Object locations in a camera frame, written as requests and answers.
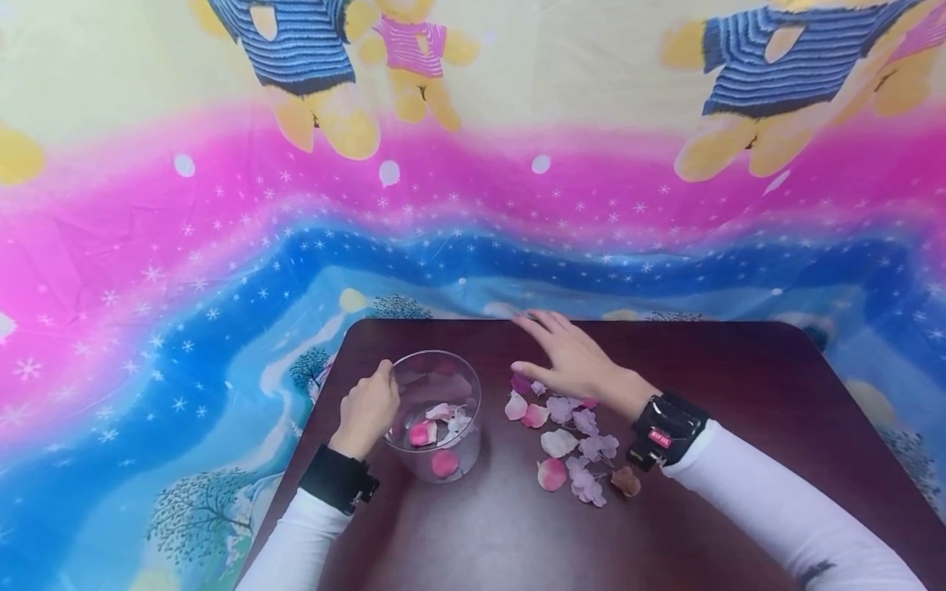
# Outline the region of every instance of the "brown petal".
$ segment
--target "brown petal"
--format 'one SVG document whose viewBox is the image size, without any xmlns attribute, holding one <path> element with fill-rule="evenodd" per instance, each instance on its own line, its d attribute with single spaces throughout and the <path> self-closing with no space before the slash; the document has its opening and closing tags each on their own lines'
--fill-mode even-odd
<svg viewBox="0 0 946 591">
<path fill-rule="evenodd" d="M 620 470 L 612 472 L 611 484 L 616 486 L 628 498 L 640 492 L 640 480 L 634 476 L 634 471 L 631 470 L 630 466 L 624 466 Z"/>
</svg>

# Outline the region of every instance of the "person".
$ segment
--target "person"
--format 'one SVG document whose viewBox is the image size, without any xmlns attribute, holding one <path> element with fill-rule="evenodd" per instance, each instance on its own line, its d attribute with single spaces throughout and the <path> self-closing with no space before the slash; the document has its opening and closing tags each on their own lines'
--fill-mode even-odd
<svg viewBox="0 0 946 591">
<path fill-rule="evenodd" d="M 529 310 L 513 322 L 538 341 L 552 362 L 543 368 L 516 361 L 514 372 L 561 394 L 593 397 L 631 423 L 662 395 L 635 371 L 611 361 L 585 331 L 557 312 Z M 388 431 L 398 406 L 391 373 L 391 362 L 382 361 L 374 375 L 342 399 L 330 453 L 361 462 Z M 806 591 L 924 589 L 906 563 L 854 517 L 715 421 L 706 421 L 682 458 L 662 466 L 662 472 L 725 514 Z M 325 474 L 315 476 L 330 484 Z M 315 495 L 297 493 L 237 591 L 316 588 L 325 555 L 351 511 L 338 508 L 347 506 L 332 497 L 330 485 L 307 488 Z"/>
</svg>

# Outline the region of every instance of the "blue striped shirt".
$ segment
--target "blue striped shirt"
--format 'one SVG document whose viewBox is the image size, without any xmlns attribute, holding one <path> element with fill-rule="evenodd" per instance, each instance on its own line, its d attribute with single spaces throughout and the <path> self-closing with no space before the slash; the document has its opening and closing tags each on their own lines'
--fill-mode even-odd
<svg viewBox="0 0 946 591">
<path fill-rule="evenodd" d="M 722 66 L 703 114 L 761 118 L 829 102 L 854 64 L 922 0 L 863 9 L 786 12 L 764 7 L 707 21 L 705 72 Z M 781 27 L 803 26 L 795 45 L 769 63 L 765 48 Z"/>
<path fill-rule="evenodd" d="M 345 10 L 352 0 L 209 1 L 234 41 L 242 42 L 261 83 L 302 96 L 355 81 L 344 47 Z M 272 41 L 256 30 L 251 5 L 275 10 Z"/>
</svg>

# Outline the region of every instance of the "table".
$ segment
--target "table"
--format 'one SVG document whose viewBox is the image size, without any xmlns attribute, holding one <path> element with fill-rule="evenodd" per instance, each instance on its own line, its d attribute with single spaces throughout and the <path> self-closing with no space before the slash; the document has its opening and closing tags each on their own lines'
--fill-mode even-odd
<svg viewBox="0 0 946 591">
<path fill-rule="evenodd" d="M 778 322 L 577 322 L 619 364 L 684 392 L 717 420 L 839 502 L 887 541 L 930 589 L 946 589 L 946 528 L 798 329 Z M 382 484 L 335 543 L 320 588 L 793 589 L 797 587 L 707 502 L 663 477 L 639 496 L 605 490 L 581 503 L 568 485 L 539 488 L 539 433 L 503 414 L 509 364 L 545 362 L 506 321 L 364 320 L 348 332 L 272 503 L 255 556 L 296 483 L 339 421 L 339 402 L 382 358 L 423 349 L 462 356 L 483 389 L 483 449 L 461 480 L 413 479 L 384 443 L 368 461 Z M 629 427 L 597 409 L 622 453 Z"/>
</svg>

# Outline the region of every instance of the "hand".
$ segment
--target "hand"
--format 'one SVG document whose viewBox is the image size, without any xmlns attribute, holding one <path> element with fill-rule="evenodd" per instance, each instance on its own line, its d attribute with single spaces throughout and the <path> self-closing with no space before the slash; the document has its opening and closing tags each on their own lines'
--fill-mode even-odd
<svg viewBox="0 0 946 591">
<path fill-rule="evenodd" d="M 342 399 L 342 422 L 328 446 L 349 458 L 364 460 L 394 422 L 401 397 L 385 359 L 371 377 L 363 377 Z"/>
<path fill-rule="evenodd" d="M 631 421 L 638 420 L 651 396 L 660 396 L 660 390 L 609 359 L 585 331 L 558 312 L 529 310 L 528 314 L 532 317 L 515 316 L 513 322 L 538 341 L 552 368 L 517 361 L 514 372 L 566 396 L 601 400 Z"/>
</svg>

